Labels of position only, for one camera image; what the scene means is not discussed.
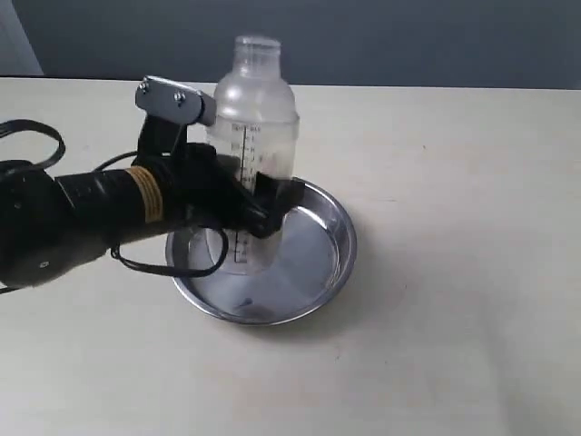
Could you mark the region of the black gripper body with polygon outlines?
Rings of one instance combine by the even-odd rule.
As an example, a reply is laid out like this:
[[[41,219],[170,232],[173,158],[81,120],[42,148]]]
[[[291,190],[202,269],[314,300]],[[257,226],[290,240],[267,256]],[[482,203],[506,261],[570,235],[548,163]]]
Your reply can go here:
[[[163,219],[272,235],[272,178],[255,174],[246,187],[240,159],[218,154],[207,143],[189,143],[187,126],[147,115],[131,169],[154,180]]]

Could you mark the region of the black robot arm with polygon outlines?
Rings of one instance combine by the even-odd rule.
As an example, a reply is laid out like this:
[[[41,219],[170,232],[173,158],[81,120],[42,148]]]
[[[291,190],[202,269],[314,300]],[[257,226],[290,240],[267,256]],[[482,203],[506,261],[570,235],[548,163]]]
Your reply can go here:
[[[236,177],[235,157],[191,143],[185,126],[149,115],[132,164],[107,161],[88,173],[52,177],[59,145],[41,163],[1,164],[1,284],[4,292],[53,281],[105,254],[154,236],[199,227],[264,239],[282,227],[305,185],[259,174],[253,190]]]

